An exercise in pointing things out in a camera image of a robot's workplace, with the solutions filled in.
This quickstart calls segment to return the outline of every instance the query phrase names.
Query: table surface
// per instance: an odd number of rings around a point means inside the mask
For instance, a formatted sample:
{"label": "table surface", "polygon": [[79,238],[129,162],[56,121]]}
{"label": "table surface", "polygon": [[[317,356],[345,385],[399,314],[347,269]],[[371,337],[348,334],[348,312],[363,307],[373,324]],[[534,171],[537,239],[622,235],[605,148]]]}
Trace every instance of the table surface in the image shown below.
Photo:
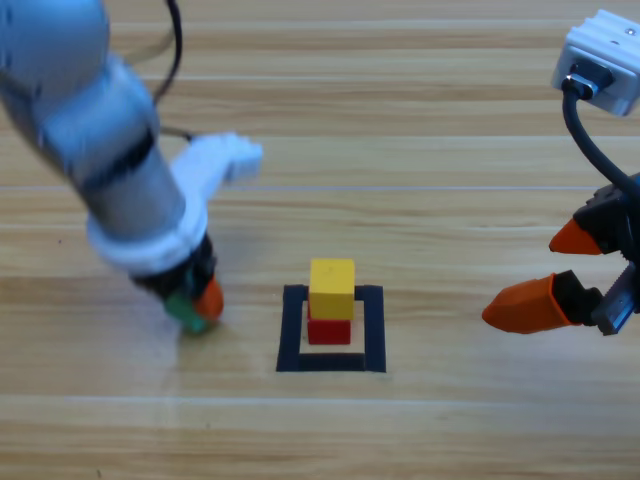
{"label": "table surface", "polygon": [[[481,318],[508,285],[574,269],[606,289],[624,269],[548,250],[607,183],[549,83],[571,26],[599,8],[640,20],[639,4],[180,3],[163,121],[266,152],[210,204],[222,324],[183,338],[102,264],[83,205],[3,115],[0,478],[640,478],[640,323],[518,336]],[[119,53],[169,28],[163,2],[106,4]],[[136,68],[153,88],[170,60]],[[635,173],[637,115],[581,114]],[[387,373],[276,372],[283,287],[314,257],[384,287]],[[356,322],[344,350],[361,348]]]}

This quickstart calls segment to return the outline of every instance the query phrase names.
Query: black square outline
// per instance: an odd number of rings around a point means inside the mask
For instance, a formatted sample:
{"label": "black square outline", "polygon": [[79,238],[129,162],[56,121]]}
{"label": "black square outline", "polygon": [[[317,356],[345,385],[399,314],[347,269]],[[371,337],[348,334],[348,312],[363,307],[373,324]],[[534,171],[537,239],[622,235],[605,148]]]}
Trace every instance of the black square outline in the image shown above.
{"label": "black square outline", "polygon": [[300,353],[302,306],[309,298],[309,287],[285,285],[276,371],[386,373],[383,289],[359,285],[354,295],[356,302],[364,303],[364,353]]}

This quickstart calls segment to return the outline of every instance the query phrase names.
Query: green block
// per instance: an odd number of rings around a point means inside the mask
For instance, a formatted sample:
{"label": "green block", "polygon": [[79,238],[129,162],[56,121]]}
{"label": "green block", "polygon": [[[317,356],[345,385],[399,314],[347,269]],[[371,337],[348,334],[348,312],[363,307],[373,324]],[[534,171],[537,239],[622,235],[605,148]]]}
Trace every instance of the green block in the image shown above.
{"label": "green block", "polygon": [[209,329],[209,322],[198,315],[191,300],[182,294],[177,293],[169,297],[164,309],[191,334],[201,334]]}

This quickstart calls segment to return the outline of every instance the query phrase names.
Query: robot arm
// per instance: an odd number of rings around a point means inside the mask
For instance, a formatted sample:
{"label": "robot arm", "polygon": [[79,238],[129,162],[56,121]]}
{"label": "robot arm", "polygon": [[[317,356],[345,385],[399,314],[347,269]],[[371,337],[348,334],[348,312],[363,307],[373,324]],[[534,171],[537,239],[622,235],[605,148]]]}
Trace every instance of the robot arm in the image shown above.
{"label": "robot arm", "polygon": [[640,313],[640,174],[627,176],[590,139],[578,117],[584,101],[626,116],[640,96],[640,25],[600,11],[572,29],[553,86],[563,93],[567,129],[590,163],[611,183],[599,189],[552,239],[550,250],[564,254],[620,252],[629,265],[602,295],[585,289],[572,271],[505,288],[484,310],[484,320],[506,332],[530,334],[566,326],[596,326],[617,334]]}
{"label": "robot arm", "polygon": [[0,0],[0,98],[19,134],[73,186],[97,254],[189,331],[222,311],[207,201],[256,175],[259,145],[197,138],[171,166],[154,99],[109,50],[99,0]]}

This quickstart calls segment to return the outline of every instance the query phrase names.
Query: cube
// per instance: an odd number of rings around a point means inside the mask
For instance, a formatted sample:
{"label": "cube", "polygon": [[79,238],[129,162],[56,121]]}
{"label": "cube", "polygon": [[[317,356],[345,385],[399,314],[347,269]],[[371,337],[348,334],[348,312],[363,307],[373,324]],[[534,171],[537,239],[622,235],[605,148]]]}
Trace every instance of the cube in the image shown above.
{"label": "cube", "polygon": [[352,259],[313,259],[309,283],[311,318],[353,320],[355,277],[356,267]]}
{"label": "cube", "polygon": [[349,345],[351,323],[350,320],[309,320],[309,345]]}

